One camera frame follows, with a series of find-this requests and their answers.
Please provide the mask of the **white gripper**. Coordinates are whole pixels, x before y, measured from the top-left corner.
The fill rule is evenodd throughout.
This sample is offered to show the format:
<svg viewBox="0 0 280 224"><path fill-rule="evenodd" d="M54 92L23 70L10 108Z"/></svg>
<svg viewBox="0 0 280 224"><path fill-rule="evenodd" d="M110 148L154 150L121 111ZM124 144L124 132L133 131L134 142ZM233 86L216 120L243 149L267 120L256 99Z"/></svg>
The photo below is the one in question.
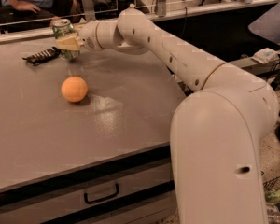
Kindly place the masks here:
<svg viewBox="0 0 280 224"><path fill-rule="evenodd" d="M119 46L119 32L116 20L90 21L81 24L77 33L56 38L58 49L80 51L84 46L87 50L101 51L103 49L117 49Z"/></svg>

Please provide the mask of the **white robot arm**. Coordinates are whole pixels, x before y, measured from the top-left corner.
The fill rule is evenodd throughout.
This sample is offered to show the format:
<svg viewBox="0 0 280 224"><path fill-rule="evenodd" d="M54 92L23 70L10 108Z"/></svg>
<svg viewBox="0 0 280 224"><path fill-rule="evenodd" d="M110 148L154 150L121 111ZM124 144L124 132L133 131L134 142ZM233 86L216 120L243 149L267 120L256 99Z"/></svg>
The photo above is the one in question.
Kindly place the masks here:
<svg viewBox="0 0 280 224"><path fill-rule="evenodd" d="M180 224L269 224L259 144L279 104L266 81L162 30L135 7L56 43L65 50L149 50L191 89L170 130Z"/></svg>

